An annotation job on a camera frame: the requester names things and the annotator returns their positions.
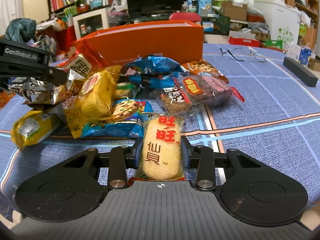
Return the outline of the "metal frame eyeglasses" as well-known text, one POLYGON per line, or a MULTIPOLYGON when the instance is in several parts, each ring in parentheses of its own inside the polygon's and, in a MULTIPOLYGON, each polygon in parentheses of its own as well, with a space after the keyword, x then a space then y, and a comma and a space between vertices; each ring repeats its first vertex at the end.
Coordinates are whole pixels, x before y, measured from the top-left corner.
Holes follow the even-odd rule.
POLYGON ((221 55, 229 55, 238 62, 266 62, 266 56, 250 46, 239 46, 232 49, 220 48, 221 55))

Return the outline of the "black rectangular case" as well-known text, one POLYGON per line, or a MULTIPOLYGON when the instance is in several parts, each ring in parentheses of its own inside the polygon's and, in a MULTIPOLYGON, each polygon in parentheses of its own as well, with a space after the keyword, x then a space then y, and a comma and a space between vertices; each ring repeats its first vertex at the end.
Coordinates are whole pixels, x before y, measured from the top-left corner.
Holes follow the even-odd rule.
POLYGON ((295 74, 305 85, 308 87, 316 87, 318 78, 300 63, 292 58, 284 57, 283 65, 295 74))

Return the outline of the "yellow snack pack lower left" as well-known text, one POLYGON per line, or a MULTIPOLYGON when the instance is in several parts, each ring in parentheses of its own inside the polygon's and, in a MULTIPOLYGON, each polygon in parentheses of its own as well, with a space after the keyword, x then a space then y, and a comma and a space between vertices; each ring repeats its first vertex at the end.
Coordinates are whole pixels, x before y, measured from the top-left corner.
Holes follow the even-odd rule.
POLYGON ((19 118, 11 129, 11 140, 23 149, 49 137, 61 124, 60 119, 45 111, 29 111, 19 118))

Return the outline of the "silver foil snack packet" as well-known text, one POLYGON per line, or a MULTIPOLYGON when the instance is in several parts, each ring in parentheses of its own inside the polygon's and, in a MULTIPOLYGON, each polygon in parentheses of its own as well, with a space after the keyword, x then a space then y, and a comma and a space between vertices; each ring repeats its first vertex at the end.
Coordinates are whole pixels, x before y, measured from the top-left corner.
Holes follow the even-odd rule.
POLYGON ((9 90, 25 98, 29 103, 55 105, 77 95, 85 78, 70 70, 64 85, 54 85, 34 79, 17 77, 9 84, 9 90))

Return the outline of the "white chest freezer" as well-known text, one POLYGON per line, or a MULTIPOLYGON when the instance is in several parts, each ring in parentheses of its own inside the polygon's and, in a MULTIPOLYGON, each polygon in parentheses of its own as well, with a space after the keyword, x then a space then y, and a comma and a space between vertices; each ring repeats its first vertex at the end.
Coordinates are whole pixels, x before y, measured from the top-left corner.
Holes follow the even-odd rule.
POLYGON ((254 0, 254 7, 262 12, 272 40, 297 44, 301 12, 278 0, 254 0))

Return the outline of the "blue patterned tablecloth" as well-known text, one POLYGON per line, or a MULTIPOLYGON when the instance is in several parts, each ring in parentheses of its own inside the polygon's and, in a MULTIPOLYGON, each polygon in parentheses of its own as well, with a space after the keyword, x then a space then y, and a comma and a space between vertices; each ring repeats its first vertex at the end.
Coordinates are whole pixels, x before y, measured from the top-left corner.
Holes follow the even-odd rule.
MULTIPOLYGON (((319 87, 308 87, 283 66, 284 55, 253 48, 266 62, 238 62, 221 55, 227 44, 205 44, 203 58, 220 70, 245 102, 200 110, 184 121, 189 141, 216 152, 237 148, 299 181, 309 206, 319 203, 319 87)), ((14 122, 29 111, 20 96, 1 110, 1 215, 12 220, 18 186, 28 178, 89 148, 107 152, 130 139, 91 137, 75 140, 66 127, 47 140, 19 150, 10 138, 14 122)))

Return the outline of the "blue wafer snack packet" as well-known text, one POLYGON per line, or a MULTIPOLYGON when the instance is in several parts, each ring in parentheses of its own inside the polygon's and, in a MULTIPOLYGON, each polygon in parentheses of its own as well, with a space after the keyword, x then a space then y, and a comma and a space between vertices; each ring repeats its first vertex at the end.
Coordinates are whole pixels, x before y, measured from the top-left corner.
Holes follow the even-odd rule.
POLYGON ((163 56, 149 55, 126 63, 126 68, 134 70, 128 80, 145 88, 162 89, 174 87, 174 80, 190 74, 177 61, 163 56))

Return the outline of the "white glass-door cabinet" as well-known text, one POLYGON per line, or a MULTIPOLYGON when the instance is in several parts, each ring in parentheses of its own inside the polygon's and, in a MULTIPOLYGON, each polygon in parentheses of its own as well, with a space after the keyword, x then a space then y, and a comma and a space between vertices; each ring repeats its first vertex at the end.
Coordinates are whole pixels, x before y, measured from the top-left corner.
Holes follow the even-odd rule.
POLYGON ((73 25, 76 39, 79 40, 88 34, 108 28, 107 8, 95 8, 73 16, 73 25))

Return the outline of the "yellow cake snack packet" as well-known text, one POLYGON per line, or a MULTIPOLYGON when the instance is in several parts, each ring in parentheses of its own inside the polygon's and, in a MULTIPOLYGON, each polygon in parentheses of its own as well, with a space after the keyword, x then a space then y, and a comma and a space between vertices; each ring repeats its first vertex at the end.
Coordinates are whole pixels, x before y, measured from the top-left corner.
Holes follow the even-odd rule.
POLYGON ((71 108, 65 111, 73 138, 80 138, 87 124, 106 120, 111 115, 121 65, 93 72, 86 78, 71 108))

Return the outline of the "white air conditioner unit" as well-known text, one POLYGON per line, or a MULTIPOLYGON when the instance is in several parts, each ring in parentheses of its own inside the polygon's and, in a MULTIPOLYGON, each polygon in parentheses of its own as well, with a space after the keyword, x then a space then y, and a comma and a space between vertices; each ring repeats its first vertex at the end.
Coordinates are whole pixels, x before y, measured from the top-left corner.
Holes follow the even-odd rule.
POLYGON ((22 4, 23 16, 35 20, 36 23, 45 21, 49 16, 47 0, 22 0, 22 4))

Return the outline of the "blue cookie snack packet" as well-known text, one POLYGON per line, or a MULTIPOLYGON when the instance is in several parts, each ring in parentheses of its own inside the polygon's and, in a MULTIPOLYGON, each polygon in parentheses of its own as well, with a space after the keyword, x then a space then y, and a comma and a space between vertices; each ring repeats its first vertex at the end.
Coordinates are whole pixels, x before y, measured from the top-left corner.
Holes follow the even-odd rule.
POLYGON ((81 137, 122 137, 137 138, 144 135, 144 122, 148 113, 152 113, 152 105, 147 101, 121 99, 111 108, 111 116, 106 120, 86 124, 81 137))

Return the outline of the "orange cookie snack packet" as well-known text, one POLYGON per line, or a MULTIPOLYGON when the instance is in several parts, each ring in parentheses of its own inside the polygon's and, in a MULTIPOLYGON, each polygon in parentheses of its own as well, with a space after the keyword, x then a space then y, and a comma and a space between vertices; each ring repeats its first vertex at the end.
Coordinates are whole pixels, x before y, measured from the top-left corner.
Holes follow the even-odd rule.
POLYGON ((222 80, 226 84, 229 84, 227 77, 225 77, 220 70, 215 68, 212 64, 204 59, 184 63, 182 64, 182 67, 188 70, 190 75, 213 76, 222 80))

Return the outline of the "brown cardboard box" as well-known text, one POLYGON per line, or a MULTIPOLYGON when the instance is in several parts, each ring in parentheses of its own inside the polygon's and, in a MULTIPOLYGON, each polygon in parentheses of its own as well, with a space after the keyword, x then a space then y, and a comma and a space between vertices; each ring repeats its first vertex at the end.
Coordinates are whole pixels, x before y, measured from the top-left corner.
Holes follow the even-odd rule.
POLYGON ((232 1, 221 2, 221 10, 223 16, 229 17, 231 20, 246 21, 247 5, 234 3, 232 1))

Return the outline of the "red-label dark snack packet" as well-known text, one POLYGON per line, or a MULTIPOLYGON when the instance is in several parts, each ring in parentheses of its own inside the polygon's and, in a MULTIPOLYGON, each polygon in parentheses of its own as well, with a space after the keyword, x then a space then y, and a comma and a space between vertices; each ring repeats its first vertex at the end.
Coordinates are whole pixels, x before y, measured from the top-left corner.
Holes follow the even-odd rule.
POLYGON ((244 97, 234 87, 213 76, 190 75, 174 79, 186 102, 193 106, 220 106, 231 97, 245 102, 244 97))

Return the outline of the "Want Want rice cracker pack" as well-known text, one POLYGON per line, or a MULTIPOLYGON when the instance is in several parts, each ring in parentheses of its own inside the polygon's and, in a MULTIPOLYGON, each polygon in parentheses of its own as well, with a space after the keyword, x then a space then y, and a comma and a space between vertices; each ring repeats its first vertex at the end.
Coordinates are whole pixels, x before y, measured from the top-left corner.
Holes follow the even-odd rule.
POLYGON ((184 119, 172 115, 155 116, 145 123, 143 147, 134 180, 184 180, 181 129, 184 119))

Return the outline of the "clear brown cracker packet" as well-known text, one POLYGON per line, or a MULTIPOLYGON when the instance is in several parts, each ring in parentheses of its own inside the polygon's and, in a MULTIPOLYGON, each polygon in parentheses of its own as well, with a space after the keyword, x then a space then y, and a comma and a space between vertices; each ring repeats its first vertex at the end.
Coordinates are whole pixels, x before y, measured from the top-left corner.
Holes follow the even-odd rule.
POLYGON ((178 116, 192 115, 196 112, 196 108, 192 102, 176 86, 155 89, 151 92, 150 96, 157 100, 167 114, 178 116))

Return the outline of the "dark green down jacket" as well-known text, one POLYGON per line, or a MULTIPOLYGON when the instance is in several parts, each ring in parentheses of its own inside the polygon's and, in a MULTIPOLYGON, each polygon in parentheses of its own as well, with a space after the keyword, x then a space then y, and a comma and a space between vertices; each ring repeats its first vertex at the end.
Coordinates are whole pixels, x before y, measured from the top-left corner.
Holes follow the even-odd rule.
POLYGON ((12 20, 6 31, 5 38, 9 41, 25 44, 35 36, 36 21, 30 18, 12 20))

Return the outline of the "red folding chair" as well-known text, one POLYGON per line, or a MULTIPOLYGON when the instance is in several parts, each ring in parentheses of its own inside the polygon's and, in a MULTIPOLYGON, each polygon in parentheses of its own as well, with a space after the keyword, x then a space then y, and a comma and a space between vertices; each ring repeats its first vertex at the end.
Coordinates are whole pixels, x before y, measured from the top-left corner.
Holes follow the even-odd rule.
POLYGON ((169 16, 169 20, 185 20, 194 23, 199 23, 202 21, 202 18, 199 14, 195 12, 174 12, 169 16))

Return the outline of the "orange cardboard box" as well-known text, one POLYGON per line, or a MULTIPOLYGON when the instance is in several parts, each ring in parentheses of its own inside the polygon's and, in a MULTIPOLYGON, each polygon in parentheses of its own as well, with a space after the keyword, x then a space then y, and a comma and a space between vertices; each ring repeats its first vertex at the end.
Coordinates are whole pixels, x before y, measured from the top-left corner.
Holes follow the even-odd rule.
POLYGON ((95 31, 74 42, 87 41, 110 66, 148 55, 162 55, 178 63, 199 60, 203 53, 203 27, 187 20, 122 25, 95 31))

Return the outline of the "orange-red snack bag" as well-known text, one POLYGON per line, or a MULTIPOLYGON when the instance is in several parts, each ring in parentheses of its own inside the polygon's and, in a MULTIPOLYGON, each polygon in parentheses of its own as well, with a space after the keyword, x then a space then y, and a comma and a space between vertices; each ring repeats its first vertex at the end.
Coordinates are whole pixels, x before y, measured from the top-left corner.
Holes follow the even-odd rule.
POLYGON ((57 67, 65 72, 73 70, 87 78, 91 73, 108 67, 108 64, 87 40, 82 40, 71 57, 57 67))

